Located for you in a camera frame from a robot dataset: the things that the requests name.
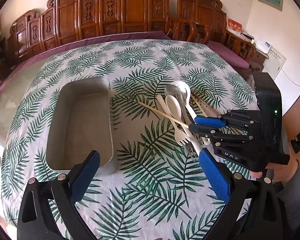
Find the carved wooden backrest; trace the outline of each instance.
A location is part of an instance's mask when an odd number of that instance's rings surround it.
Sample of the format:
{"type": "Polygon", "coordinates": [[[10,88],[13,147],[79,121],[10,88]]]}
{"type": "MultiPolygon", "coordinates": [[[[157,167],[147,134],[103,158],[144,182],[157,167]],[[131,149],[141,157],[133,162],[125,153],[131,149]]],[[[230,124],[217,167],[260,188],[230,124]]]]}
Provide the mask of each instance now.
{"type": "Polygon", "coordinates": [[[90,37],[163,31],[169,0],[48,0],[47,7],[41,15],[28,11],[13,22],[11,62],[90,37]]]}
{"type": "Polygon", "coordinates": [[[178,0],[177,14],[211,29],[211,40],[221,42],[226,30],[226,13],[220,0],[178,0]]]}

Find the rectangular container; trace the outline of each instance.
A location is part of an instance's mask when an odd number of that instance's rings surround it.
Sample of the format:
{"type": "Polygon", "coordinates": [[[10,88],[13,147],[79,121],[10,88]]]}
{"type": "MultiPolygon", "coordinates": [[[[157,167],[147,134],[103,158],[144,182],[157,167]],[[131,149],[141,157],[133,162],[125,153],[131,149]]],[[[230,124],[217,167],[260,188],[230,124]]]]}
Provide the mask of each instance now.
{"type": "Polygon", "coordinates": [[[116,170],[109,89],[106,77],[77,80],[61,89],[47,141],[46,159],[52,170],[67,174],[92,150],[100,153],[98,176],[116,170]]]}

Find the palm leaf pattern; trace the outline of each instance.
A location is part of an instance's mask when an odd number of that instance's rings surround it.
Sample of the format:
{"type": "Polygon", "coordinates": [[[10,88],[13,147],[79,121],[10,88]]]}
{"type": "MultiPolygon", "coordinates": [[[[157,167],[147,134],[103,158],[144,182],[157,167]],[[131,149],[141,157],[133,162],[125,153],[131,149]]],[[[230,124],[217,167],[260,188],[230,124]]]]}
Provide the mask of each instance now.
{"type": "MultiPolygon", "coordinates": [[[[75,203],[78,212],[99,239],[141,239],[145,234],[149,239],[202,239],[224,203],[209,188],[198,162],[176,143],[171,122],[138,102],[158,108],[155,96],[164,96],[165,86],[181,79],[221,113],[257,106],[254,92],[227,63],[205,45],[180,41],[106,42],[46,61],[18,106],[3,153],[7,220],[16,225],[29,178],[47,181],[58,175],[47,165],[45,145],[61,88],[97,76],[106,76],[111,84],[111,129],[119,166],[114,174],[96,174],[75,203]],[[192,205],[199,198],[200,212],[192,205]]],[[[201,114],[194,101],[190,105],[201,114]]],[[[246,169],[224,163],[249,176],[246,169]]],[[[49,204],[63,236],[71,239],[54,201],[49,204]]]]}

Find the purple seat cushion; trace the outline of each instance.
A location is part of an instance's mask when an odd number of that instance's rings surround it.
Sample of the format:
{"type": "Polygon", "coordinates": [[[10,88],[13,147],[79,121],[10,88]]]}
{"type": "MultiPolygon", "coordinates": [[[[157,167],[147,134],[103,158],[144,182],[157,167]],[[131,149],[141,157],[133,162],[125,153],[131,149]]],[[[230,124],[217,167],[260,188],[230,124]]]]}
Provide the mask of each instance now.
{"type": "Polygon", "coordinates": [[[207,46],[228,62],[231,67],[249,68],[248,62],[229,50],[225,45],[215,41],[209,41],[207,46]]]}

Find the person's hand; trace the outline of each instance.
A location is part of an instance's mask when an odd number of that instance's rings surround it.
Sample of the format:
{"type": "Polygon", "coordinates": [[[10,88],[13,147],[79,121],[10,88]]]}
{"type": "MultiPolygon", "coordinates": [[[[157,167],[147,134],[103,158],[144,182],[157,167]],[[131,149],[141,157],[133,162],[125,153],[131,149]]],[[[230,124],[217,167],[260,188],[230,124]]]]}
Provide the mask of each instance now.
{"type": "MultiPolygon", "coordinates": [[[[273,180],[275,182],[283,181],[288,182],[293,175],[296,173],[298,168],[298,162],[295,158],[294,153],[291,152],[290,149],[290,160],[287,165],[281,165],[277,163],[268,163],[266,169],[273,169],[274,170],[274,177],[273,180]]],[[[262,177],[262,171],[260,172],[253,172],[250,171],[250,175],[253,178],[260,179],[262,177]]]]}

